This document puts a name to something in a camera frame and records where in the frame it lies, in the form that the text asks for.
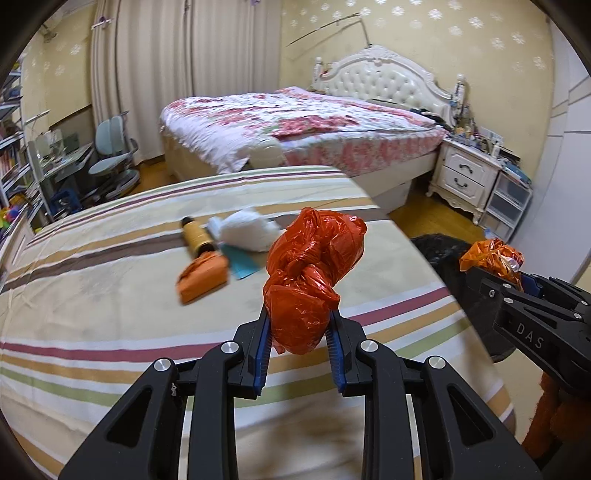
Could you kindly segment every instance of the white wardrobe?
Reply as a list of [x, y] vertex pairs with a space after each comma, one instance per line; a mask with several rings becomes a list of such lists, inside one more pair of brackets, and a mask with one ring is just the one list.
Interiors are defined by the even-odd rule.
[[534, 197], [511, 244], [523, 270], [576, 280], [591, 249], [591, 79], [564, 35], [552, 26], [554, 101]]

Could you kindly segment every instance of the white tufted headboard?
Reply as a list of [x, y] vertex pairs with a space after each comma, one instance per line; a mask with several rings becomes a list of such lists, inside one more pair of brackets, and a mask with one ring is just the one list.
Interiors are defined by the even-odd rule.
[[453, 125], [452, 95], [435, 84], [423, 67], [380, 45], [365, 48], [332, 64], [324, 74], [316, 58], [312, 87], [332, 96], [377, 99], [409, 108], [426, 108]]

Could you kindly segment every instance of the white cloth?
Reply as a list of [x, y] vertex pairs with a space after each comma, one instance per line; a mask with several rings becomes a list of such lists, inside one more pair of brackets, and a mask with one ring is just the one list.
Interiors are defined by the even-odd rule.
[[218, 242], [251, 252], [267, 252], [281, 234], [276, 222], [269, 222], [250, 208], [231, 214], [226, 219], [212, 217], [207, 230]]

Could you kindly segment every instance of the nightstand drawer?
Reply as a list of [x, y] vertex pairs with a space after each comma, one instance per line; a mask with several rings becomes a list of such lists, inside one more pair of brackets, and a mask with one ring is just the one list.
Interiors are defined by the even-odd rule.
[[469, 159], [454, 148], [450, 148], [444, 162], [445, 166], [474, 180], [480, 185], [486, 184], [491, 169], [475, 160]]
[[443, 167], [439, 174], [439, 186], [459, 196], [471, 205], [478, 205], [485, 188], [465, 175]]

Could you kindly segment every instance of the blue chair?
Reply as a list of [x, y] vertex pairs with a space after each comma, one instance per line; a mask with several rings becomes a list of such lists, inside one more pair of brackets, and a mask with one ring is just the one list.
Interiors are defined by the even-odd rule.
[[133, 162], [138, 144], [133, 138], [127, 138], [124, 132], [122, 115], [105, 120], [96, 129], [95, 147], [101, 160], [91, 166], [88, 173], [108, 177], [94, 193], [96, 200], [115, 200], [139, 182], [139, 171]]

